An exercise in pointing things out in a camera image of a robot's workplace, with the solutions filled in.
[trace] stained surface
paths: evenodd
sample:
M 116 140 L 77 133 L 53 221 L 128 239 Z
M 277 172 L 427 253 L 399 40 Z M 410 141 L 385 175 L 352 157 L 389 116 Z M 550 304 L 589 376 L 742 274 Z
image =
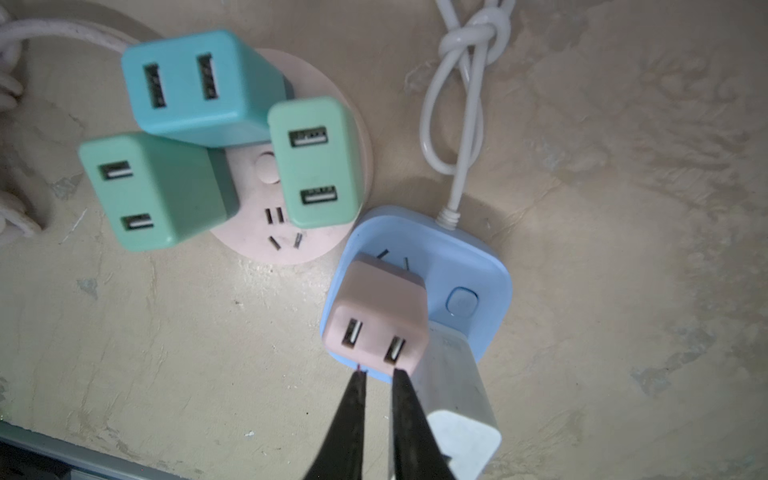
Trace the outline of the stained surface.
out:
M 369 205 L 445 201 L 417 136 L 443 34 L 431 2 L 103 4 L 306 59 L 366 119 Z M 766 18 L 747 0 L 518 3 L 462 203 L 515 284 L 480 362 L 504 436 L 486 478 L 768 476 Z M 188 478 L 299 478 L 349 377 L 317 332 L 340 249 L 287 268 L 209 234 L 122 250 L 76 155 L 137 129 L 118 58 L 40 39 L 27 59 L 0 179 L 46 230 L 0 251 L 0 415 Z M 462 111 L 454 79 L 439 151 Z M 367 478 L 385 475 L 388 394 L 369 385 Z

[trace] white cable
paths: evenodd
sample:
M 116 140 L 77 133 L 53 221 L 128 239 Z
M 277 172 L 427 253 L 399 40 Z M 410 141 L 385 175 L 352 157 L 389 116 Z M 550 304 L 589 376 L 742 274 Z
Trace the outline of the white cable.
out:
M 498 60 L 507 48 L 511 35 L 509 17 L 515 8 L 515 0 L 504 0 L 501 6 L 498 5 L 498 0 L 485 0 L 485 6 L 463 27 L 458 23 L 452 0 L 435 0 L 435 2 L 449 31 L 440 41 L 439 54 L 442 61 L 424 97 L 419 122 L 419 142 L 424 158 L 432 168 L 441 174 L 453 175 L 451 196 L 438 215 L 437 223 L 445 229 L 454 230 L 461 216 L 458 212 L 458 204 L 464 193 L 467 173 L 480 155 L 482 147 L 483 120 L 480 90 L 483 73 L 485 66 Z M 474 47 L 471 57 L 468 52 L 470 46 Z M 458 158 L 455 165 L 450 165 L 437 156 L 432 146 L 430 126 L 437 97 L 454 68 L 462 74 L 467 102 Z
M 10 73 L 22 56 L 22 40 L 58 36 L 76 38 L 100 45 L 122 54 L 131 44 L 98 28 L 57 18 L 12 20 L 11 14 L 0 6 L 0 111 L 15 108 L 16 97 L 24 86 Z

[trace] cable strain relief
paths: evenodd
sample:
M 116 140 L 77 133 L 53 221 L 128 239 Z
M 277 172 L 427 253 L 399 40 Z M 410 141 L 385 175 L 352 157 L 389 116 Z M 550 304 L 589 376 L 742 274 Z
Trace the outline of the cable strain relief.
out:
M 443 227 L 446 230 L 456 230 L 456 225 L 458 225 L 460 216 L 461 214 L 459 212 L 448 207 L 443 207 L 442 210 L 440 210 L 440 214 L 437 216 L 436 221 L 440 227 Z

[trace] usb slot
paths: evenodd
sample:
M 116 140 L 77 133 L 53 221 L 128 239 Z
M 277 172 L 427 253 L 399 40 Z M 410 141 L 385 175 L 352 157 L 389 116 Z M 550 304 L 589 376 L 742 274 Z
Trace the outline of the usb slot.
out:
M 360 336 L 360 329 L 362 329 L 362 322 L 357 319 L 350 319 L 349 325 L 346 326 L 346 333 L 341 343 L 344 346 L 348 346 L 350 349 L 355 348 L 357 337 Z
M 149 214 L 131 215 L 129 217 L 122 217 L 120 220 L 123 222 L 125 230 L 142 230 L 154 227 L 154 222 Z
M 145 65 L 144 76 L 147 77 L 152 108 L 165 108 L 165 95 L 163 95 L 163 85 L 160 82 L 160 67 L 156 63 Z
M 105 180 L 117 180 L 118 178 L 134 176 L 134 171 L 127 161 L 101 165 L 98 169 L 101 172 L 101 177 Z
M 216 100 L 219 92 L 216 90 L 214 78 L 214 57 L 210 53 L 197 56 L 197 68 L 200 70 L 200 80 L 203 82 L 203 97 L 206 100 Z
M 309 147 L 328 143 L 328 132 L 325 127 L 308 128 L 288 132 L 291 147 Z
M 405 344 L 406 341 L 398 336 L 392 338 L 392 342 L 389 344 L 389 350 L 387 350 L 386 355 L 384 356 L 384 361 L 395 365 Z
M 301 202 L 305 205 L 323 204 L 325 202 L 334 202 L 338 199 L 339 198 L 336 196 L 336 187 L 333 185 L 301 190 Z

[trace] switch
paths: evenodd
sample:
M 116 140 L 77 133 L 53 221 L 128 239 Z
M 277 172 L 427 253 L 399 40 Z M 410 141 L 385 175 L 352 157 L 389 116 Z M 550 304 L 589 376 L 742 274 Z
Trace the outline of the switch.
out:
M 466 289 L 463 286 L 457 286 L 450 295 L 445 308 L 453 316 L 469 318 L 478 308 L 477 293 Z

